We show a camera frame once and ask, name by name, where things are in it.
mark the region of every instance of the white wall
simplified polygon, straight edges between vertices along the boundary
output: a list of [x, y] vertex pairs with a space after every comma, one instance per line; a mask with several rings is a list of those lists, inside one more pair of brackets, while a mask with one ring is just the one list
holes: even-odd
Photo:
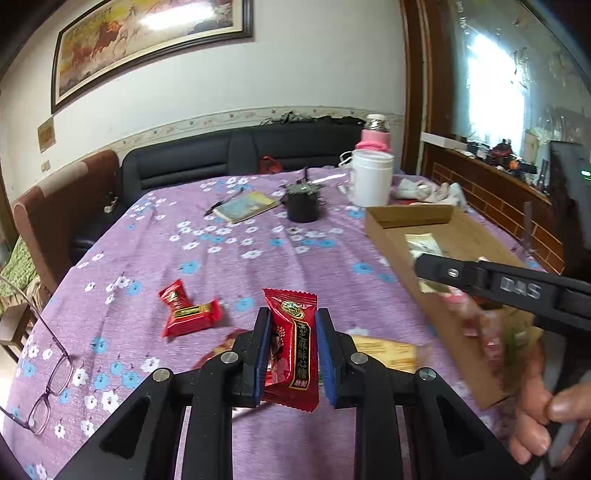
[[[57, 35], [97, 1], [67, 1], [0, 83], [0, 158], [11, 201], [108, 143], [196, 115], [274, 105], [404, 114], [398, 0], [254, 0], [252, 41], [186, 50], [100, 85], [56, 113], [57, 144], [40, 154]], [[42, 174], [45, 160], [51, 170]]]

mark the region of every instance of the human hand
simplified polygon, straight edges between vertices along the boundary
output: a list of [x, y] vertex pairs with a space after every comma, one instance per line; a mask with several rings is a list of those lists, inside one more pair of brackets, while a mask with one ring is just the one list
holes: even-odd
[[578, 421], [569, 444], [558, 457], [558, 464], [561, 465], [573, 452], [591, 419], [591, 382], [575, 385], [553, 397], [544, 388], [543, 372], [544, 354], [540, 344], [537, 344], [528, 361], [515, 412], [515, 428], [509, 441], [509, 451], [522, 465], [529, 462], [532, 455], [544, 455], [550, 447], [550, 434], [545, 427], [550, 421]]

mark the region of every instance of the yellow package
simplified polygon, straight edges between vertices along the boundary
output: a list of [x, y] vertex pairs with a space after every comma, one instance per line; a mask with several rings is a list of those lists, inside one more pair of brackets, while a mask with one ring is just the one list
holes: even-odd
[[418, 347], [415, 345], [361, 335], [351, 335], [351, 338], [359, 352], [374, 357], [388, 368], [411, 374], [418, 369]]

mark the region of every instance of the blue gripper pad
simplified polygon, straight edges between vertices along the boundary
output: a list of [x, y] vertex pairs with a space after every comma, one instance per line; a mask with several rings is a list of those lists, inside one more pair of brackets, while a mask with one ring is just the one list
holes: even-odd
[[324, 325], [318, 312], [316, 312], [316, 336], [318, 342], [318, 357], [320, 362], [320, 370], [322, 372], [322, 378], [324, 380], [324, 393], [329, 399], [332, 406], [335, 406], [337, 399], [337, 386], [336, 368], [330, 357], [329, 344], [326, 339], [326, 332], [324, 331]]
[[271, 347], [271, 311], [267, 314], [267, 321], [265, 323], [265, 333], [263, 336], [263, 343], [256, 358], [255, 371], [255, 401], [258, 405], [261, 401], [262, 394], [265, 390], [265, 380], [267, 378], [267, 366], [269, 364], [269, 349]]

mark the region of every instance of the pink bottle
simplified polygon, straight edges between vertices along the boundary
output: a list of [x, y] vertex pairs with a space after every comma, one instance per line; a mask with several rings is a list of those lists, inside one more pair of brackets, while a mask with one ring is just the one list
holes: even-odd
[[361, 142], [355, 148], [357, 150], [392, 152], [390, 150], [390, 126], [385, 115], [379, 113], [368, 115], [365, 127], [361, 131]]

